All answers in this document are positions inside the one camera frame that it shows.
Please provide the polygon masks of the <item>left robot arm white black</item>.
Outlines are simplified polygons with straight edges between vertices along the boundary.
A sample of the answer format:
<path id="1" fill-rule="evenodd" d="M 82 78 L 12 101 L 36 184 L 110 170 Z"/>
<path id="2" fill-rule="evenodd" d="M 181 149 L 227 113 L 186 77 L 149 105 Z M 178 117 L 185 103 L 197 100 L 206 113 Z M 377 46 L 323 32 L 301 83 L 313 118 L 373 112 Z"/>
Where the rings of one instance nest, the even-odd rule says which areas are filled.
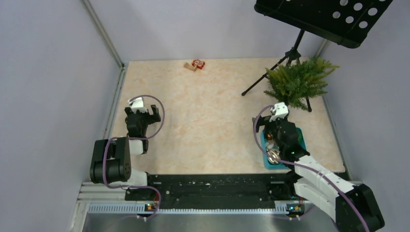
<path id="1" fill-rule="evenodd" d="M 146 174 L 140 171 L 133 173 L 131 165 L 131 156 L 146 154 L 148 151 L 148 126 L 161 122 L 157 106 L 151 105 L 151 110 L 152 113 L 144 107 L 126 107 L 124 111 L 127 135 L 115 138 L 111 142 L 108 139 L 95 141 L 89 170 L 91 182 L 103 184 L 103 175 L 108 184 L 127 182 L 133 175 L 140 176 L 137 178 L 141 181 L 136 189 L 137 194 L 144 200 L 154 196 L 155 187 L 146 181 Z"/>

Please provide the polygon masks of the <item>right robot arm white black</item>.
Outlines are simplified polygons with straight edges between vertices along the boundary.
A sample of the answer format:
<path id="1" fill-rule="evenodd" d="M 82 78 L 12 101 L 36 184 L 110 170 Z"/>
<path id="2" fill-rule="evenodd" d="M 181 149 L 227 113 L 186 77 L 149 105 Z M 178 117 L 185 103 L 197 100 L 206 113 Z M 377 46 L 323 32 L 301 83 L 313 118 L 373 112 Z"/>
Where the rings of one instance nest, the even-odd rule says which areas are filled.
<path id="1" fill-rule="evenodd" d="M 346 181 L 319 164 L 300 145 L 294 123 L 286 117 L 252 118 L 254 134 L 261 126 L 274 142 L 271 152 L 259 147 L 263 154 L 291 170 L 289 183 L 283 186 L 287 198 L 309 200 L 331 218 L 340 232 L 376 232 L 385 226 L 372 189 Z"/>

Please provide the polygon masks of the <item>small green christmas tree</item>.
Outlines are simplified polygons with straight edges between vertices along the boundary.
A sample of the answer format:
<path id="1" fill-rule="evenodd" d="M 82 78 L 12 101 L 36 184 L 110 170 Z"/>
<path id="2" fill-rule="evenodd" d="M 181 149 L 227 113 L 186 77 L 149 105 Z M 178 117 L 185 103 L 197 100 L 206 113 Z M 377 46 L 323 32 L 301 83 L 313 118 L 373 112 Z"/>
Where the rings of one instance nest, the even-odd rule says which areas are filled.
<path id="1" fill-rule="evenodd" d="M 308 104 L 302 100 L 326 94 L 325 78 L 338 68 L 321 57 L 312 57 L 292 65 L 278 65 L 274 70 L 266 69 L 269 86 L 264 94 L 292 108 L 309 111 Z"/>

